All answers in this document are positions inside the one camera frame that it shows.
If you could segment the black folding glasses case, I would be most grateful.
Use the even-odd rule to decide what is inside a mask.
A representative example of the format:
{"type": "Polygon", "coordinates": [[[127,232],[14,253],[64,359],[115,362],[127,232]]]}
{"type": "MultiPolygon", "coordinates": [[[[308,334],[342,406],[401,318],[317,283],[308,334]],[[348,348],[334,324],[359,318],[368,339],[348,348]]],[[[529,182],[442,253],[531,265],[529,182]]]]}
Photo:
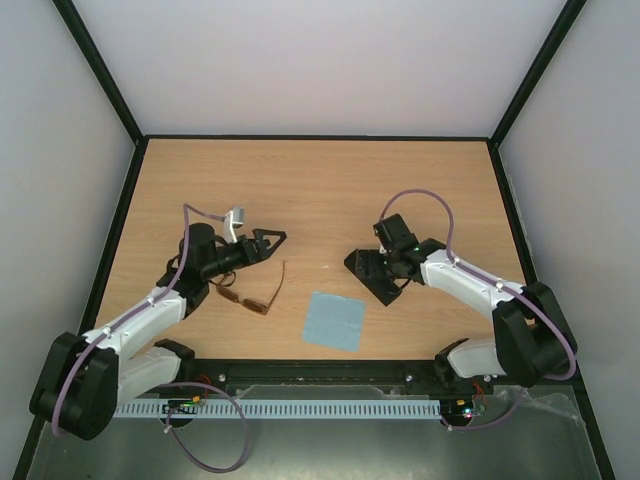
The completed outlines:
{"type": "Polygon", "coordinates": [[[389,306],[402,293],[387,271],[386,257],[376,249],[355,249],[344,259],[344,266],[384,306],[389,306]]]}

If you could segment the brown translucent sunglasses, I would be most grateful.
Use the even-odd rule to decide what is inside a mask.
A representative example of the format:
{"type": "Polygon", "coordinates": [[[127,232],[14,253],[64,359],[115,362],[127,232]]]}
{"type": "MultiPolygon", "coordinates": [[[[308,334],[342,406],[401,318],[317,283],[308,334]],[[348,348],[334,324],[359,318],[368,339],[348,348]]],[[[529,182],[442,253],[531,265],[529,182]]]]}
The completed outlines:
{"type": "Polygon", "coordinates": [[[237,274],[225,274],[221,280],[213,282],[214,290],[222,299],[238,305],[245,310],[266,316],[272,309],[284,286],[287,273],[287,263],[281,262],[278,270],[268,271],[266,278],[259,278],[250,282],[241,278],[240,286],[235,285],[237,274]]]}

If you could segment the blue cleaning cloth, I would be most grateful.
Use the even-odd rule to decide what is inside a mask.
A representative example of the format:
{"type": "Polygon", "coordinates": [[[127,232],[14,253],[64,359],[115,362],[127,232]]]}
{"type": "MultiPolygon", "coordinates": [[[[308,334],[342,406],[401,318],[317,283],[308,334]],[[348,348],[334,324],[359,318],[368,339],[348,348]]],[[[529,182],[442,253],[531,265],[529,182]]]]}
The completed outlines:
{"type": "Polygon", "coordinates": [[[360,346],[366,304],[357,299],[323,292],[311,294],[302,339],[346,352],[360,346]]]}

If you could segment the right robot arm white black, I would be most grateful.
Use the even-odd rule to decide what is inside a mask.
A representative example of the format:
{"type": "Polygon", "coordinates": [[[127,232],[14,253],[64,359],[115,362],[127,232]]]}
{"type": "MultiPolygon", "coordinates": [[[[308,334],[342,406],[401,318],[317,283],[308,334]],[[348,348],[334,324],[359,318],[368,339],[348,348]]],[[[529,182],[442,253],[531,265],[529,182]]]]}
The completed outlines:
{"type": "Polygon", "coordinates": [[[380,247],[364,262],[362,278],[388,304],[402,289],[398,281],[441,290],[492,324],[490,339],[460,339],[435,357],[435,375],[455,392],[473,377],[506,376],[531,387],[541,379],[564,381],[577,371],[577,343],[552,289],[542,282],[505,281],[455,256],[434,239],[418,241],[402,216],[373,227],[380,247]]]}

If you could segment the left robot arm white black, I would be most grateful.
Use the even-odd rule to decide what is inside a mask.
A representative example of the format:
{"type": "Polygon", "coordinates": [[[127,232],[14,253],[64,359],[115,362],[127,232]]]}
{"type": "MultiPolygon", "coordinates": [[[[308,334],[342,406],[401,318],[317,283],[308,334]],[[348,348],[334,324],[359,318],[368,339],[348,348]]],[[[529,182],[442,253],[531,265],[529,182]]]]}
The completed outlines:
{"type": "Polygon", "coordinates": [[[210,282],[269,259],[283,231],[255,229],[229,242],[206,223],[194,223],[163,276],[147,296],[100,328],[65,332],[51,344],[29,411],[57,432],[83,440],[99,435],[116,409],[161,385],[183,381],[195,353],[156,337],[190,316],[210,282]]]}

